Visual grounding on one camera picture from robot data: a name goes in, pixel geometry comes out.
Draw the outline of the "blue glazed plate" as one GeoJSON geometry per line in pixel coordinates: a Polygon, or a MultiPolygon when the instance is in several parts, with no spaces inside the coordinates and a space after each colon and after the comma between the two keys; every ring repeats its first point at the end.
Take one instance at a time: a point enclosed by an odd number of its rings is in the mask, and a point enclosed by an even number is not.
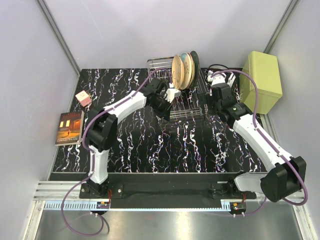
{"type": "Polygon", "coordinates": [[[194,51],[194,50],[190,52],[190,55],[191,55],[191,57],[193,59],[194,67],[195,67],[195,69],[194,69],[194,78],[192,80],[192,83],[191,83],[190,87],[194,88],[198,84],[198,80],[199,80],[199,76],[200,76],[200,70],[201,70],[201,68],[200,68],[200,59],[199,59],[199,56],[198,56],[197,52],[194,51]]]}

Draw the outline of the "beige leaf pattern plate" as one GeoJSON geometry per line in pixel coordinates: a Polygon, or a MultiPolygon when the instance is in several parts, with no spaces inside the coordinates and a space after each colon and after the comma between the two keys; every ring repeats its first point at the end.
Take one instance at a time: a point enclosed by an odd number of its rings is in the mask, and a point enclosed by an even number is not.
{"type": "Polygon", "coordinates": [[[187,53],[189,58],[190,58],[190,67],[189,67],[189,75],[190,75],[190,80],[188,81],[187,87],[190,88],[192,85],[192,82],[195,78],[195,73],[196,73],[196,68],[195,68],[195,62],[193,60],[192,55],[188,52],[187,53]]]}

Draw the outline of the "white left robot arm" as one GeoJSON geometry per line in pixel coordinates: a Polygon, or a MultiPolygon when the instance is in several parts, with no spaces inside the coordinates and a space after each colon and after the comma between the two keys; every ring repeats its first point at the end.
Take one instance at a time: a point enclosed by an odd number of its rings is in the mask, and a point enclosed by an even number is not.
{"type": "Polygon", "coordinates": [[[173,101],[180,95],[181,91],[174,84],[154,78],[116,103],[89,112],[89,123],[83,133],[82,144],[90,153],[90,170],[86,183],[95,197],[103,198],[108,193],[109,151],[117,140],[118,124],[147,106],[159,118],[169,121],[173,101]]]}

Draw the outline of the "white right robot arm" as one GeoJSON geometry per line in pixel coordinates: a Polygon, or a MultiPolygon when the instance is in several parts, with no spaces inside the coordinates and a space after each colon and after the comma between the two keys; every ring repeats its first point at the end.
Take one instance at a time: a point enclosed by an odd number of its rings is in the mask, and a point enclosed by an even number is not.
{"type": "Polygon", "coordinates": [[[266,173],[238,173],[227,185],[228,195],[236,199],[244,192],[255,192],[276,203],[302,190],[304,205],[308,199],[306,161],[279,146],[256,121],[253,112],[243,102],[237,102],[228,84],[213,85],[208,92],[200,94],[200,99],[210,114],[219,116],[249,144],[266,169],[266,173]]]}

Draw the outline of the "yellow floral plate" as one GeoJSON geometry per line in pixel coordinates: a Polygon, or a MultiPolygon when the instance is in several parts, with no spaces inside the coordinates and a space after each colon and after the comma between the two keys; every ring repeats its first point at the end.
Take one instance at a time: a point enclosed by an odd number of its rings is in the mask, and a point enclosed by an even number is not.
{"type": "Polygon", "coordinates": [[[179,55],[175,55],[172,60],[171,78],[176,89],[180,89],[184,80],[184,64],[179,55]]]}

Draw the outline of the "cream plate with sprig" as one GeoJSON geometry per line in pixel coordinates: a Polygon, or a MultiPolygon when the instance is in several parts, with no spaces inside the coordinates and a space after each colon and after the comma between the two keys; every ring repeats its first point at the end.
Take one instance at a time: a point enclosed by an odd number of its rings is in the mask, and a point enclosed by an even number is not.
{"type": "Polygon", "coordinates": [[[184,67],[184,76],[183,76],[183,82],[181,83],[180,88],[182,90],[185,90],[188,87],[188,82],[190,80],[190,64],[191,60],[188,56],[188,53],[184,52],[180,55],[180,58],[183,62],[184,67]]]}

